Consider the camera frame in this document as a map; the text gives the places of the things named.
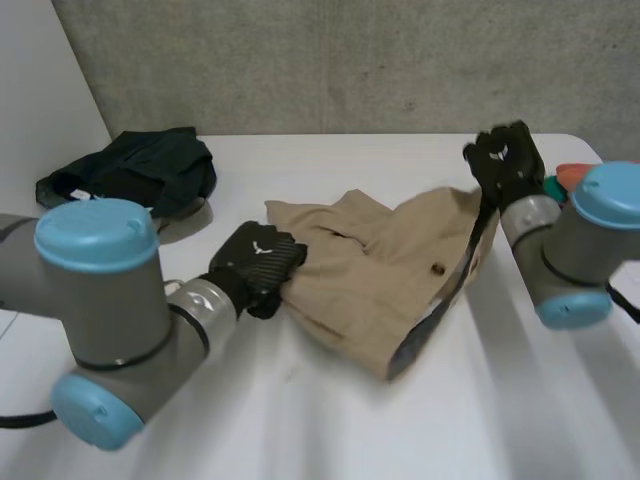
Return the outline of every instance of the khaki garment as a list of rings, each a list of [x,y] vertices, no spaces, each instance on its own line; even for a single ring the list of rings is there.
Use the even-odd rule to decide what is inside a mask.
[[[309,246],[282,289],[284,301],[314,337],[387,379],[407,334],[434,299],[453,290],[480,199],[479,190],[438,188],[395,210],[360,190],[330,206],[266,202],[269,221]],[[496,226],[494,215],[467,282]]]

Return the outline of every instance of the fabric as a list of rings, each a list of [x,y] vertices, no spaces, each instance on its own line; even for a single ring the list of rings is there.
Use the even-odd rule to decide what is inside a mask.
[[[202,204],[216,184],[211,153],[193,127],[124,132],[104,150],[80,158],[36,185],[47,208],[95,197],[122,198],[151,209],[153,218]]]
[[[395,378],[392,359],[423,314],[432,302],[457,295],[465,264],[463,283],[473,280],[491,248],[498,222],[492,208],[478,248],[468,250],[481,196],[438,188],[395,210],[359,190],[334,205],[266,202],[269,221],[309,247],[283,300],[325,345],[380,378]],[[412,343],[411,362],[404,363],[413,363],[429,335]]]

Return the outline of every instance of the white wall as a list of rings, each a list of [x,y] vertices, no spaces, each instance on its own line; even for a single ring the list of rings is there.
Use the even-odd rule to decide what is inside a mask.
[[[48,0],[0,0],[0,212],[40,215],[35,182],[109,136]]]

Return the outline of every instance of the gray robot arm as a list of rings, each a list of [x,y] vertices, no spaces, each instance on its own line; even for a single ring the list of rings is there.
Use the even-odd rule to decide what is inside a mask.
[[[552,329],[604,320],[608,281],[640,257],[640,165],[594,168],[563,210],[542,188],[544,165],[522,122],[482,133],[464,151],[501,224],[536,313]]]
[[[0,216],[0,306],[62,321],[77,367],[55,385],[53,410],[85,442],[116,450],[223,354],[245,308],[275,313],[305,254],[290,235],[247,222],[207,273],[167,298],[147,212],[77,202],[39,221]]]

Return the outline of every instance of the table surface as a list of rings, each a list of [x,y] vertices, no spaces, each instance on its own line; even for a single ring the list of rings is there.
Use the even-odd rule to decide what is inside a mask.
[[[212,223],[161,247],[165,278],[204,271],[264,201],[332,203],[359,188],[395,207],[439,185],[471,189],[470,135],[203,137],[219,182]],[[600,161],[582,140],[535,137],[549,170]],[[632,268],[614,283],[637,293]],[[14,314],[0,316],[0,331]],[[20,315],[0,342],[2,415],[48,408],[71,368],[61,325]],[[309,338],[285,310],[243,318],[125,449],[105,453],[58,422],[0,432],[3,480],[637,478],[640,333],[616,310],[572,333],[535,316],[501,230],[469,286],[392,385]]]

